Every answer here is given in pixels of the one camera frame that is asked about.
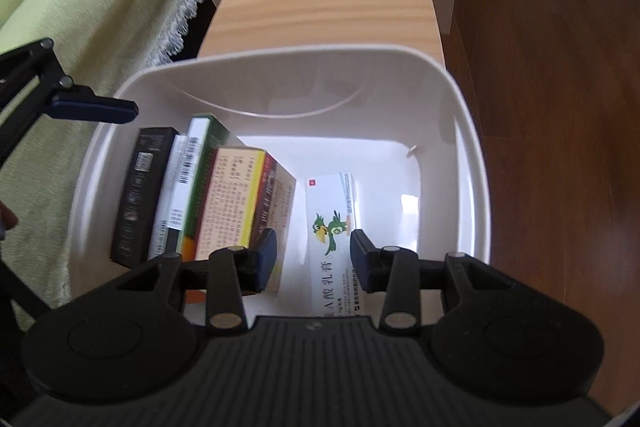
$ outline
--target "qr code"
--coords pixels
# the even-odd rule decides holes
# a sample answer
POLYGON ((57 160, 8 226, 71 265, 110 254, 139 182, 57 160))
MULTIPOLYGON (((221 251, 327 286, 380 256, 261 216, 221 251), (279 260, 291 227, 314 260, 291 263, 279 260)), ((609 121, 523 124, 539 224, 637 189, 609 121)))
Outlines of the qr code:
POLYGON ((154 156, 150 152, 139 152, 136 160, 136 171, 149 172, 153 158, 154 156))

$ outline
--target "hand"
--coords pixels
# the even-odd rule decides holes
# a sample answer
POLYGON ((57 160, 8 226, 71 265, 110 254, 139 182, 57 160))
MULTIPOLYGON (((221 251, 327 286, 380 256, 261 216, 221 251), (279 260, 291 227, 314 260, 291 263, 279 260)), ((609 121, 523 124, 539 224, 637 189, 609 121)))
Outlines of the hand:
POLYGON ((11 230, 18 224, 17 216, 2 201, 0 201, 0 219, 4 221, 7 230, 11 230))

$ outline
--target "wooden floor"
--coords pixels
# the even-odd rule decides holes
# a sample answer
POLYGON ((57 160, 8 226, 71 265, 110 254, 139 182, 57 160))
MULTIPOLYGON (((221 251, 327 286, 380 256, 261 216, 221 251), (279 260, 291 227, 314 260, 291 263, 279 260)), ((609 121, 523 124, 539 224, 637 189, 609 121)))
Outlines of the wooden floor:
POLYGON ((640 399, 640 0, 456 0, 454 18, 492 264, 598 325, 592 394, 618 413, 640 399))

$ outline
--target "green blanket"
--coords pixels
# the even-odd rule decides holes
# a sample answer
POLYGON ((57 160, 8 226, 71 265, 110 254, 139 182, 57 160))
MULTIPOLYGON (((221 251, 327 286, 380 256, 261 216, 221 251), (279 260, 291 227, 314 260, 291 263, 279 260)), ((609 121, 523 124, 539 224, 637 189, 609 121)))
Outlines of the green blanket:
MULTIPOLYGON (((62 67, 98 95, 166 61, 196 0, 0 0, 0 53, 45 36, 62 67)), ((51 306, 68 292, 66 230, 94 124, 42 117, 0 171, 0 200, 19 217, 2 258, 51 306)))

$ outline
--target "ribbed black surface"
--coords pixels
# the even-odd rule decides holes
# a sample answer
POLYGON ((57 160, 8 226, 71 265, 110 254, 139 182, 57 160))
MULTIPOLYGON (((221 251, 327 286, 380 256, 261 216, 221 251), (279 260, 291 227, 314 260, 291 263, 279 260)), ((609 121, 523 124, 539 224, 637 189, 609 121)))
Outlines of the ribbed black surface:
POLYGON ((263 317, 242 337, 212 341, 190 372, 153 396, 99 407, 46 396, 14 426, 600 427, 606 420, 587 399, 526 409, 471 396, 442 378, 416 341, 382 335, 367 318, 263 317))

